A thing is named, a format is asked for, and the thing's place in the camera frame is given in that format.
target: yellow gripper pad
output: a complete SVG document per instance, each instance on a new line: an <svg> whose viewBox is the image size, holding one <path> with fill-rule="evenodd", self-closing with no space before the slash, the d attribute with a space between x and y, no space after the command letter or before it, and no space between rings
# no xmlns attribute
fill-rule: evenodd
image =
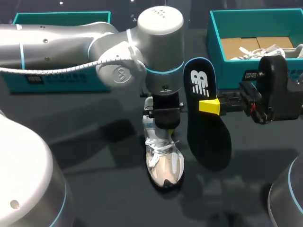
<svg viewBox="0 0 303 227"><path fill-rule="evenodd" d="M220 116L220 101L218 98L211 100L200 100L199 111L216 114Z"/></svg>

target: cylindrical robot housing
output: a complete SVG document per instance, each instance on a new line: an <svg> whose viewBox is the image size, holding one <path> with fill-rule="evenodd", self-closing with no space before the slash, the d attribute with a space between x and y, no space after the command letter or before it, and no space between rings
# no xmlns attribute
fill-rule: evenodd
<svg viewBox="0 0 303 227"><path fill-rule="evenodd" d="M275 227L303 225L303 155L282 173L272 185L268 211Z"/></svg>
<svg viewBox="0 0 303 227"><path fill-rule="evenodd" d="M183 83L184 19L180 11L157 6L138 17L136 47L147 68L146 87L155 95L178 92Z"/></svg>
<svg viewBox="0 0 303 227"><path fill-rule="evenodd" d="M0 226L71 227L71 191L47 144L0 114L0 150Z"/></svg>

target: box label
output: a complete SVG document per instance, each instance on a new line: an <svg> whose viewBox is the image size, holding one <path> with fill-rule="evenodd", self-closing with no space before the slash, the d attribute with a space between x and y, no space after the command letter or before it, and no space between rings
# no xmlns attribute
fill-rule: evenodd
<svg viewBox="0 0 303 227"><path fill-rule="evenodd" d="M45 75L44 80L50 84L58 83L86 83L87 76L84 73Z"/></svg>
<svg viewBox="0 0 303 227"><path fill-rule="evenodd" d="M43 79L40 75L26 74L24 76L29 84L44 84Z"/></svg>

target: robotic arm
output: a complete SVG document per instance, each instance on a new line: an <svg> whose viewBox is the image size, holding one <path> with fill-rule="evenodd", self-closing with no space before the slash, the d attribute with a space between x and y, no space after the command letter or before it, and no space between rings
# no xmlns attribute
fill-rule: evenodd
<svg viewBox="0 0 303 227"><path fill-rule="evenodd" d="M174 129L183 84L183 23L178 10L158 6L141 13L137 27L121 33L105 22L0 25L0 71L47 76L95 67L110 88L145 78L150 95L141 96L152 96L154 102L148 114L160 128Z"/></svg>
<svg viewBox="0 0 303 227"><path fill-rule="evenodd" d="M214 103L218 111L214 114L244 111L260 124L298 119L303 114L303 88L288 77L287 71L284 57L263 57L258 70L244 73L239 91L218 93ZM200 110L207 112L204 104L200 101Z"/></svg>

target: teal box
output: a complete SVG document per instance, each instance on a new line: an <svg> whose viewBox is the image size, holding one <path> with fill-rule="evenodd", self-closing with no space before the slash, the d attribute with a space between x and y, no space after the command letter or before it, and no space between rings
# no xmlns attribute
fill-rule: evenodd
<svg viewBox="0 0 303 227"><path fill-rule="evenodd" d="M211 11L207 48L214 65L218 89L236 89L244 71L258 69L259 60L225 58L222 38L289 37L293 47L303 44L302 9L253 9ZM303 59L286 59L289 75L298 79Z"/></svg>
<svg viewBox="0 0 303 227"><path fill-rule="evenodd" d="M17 13L13 24L79 26L99 21L110 23L110 16L110 12ZM95 68L41 77L1 75L11 92L109 91L97 77Z"/></svg>

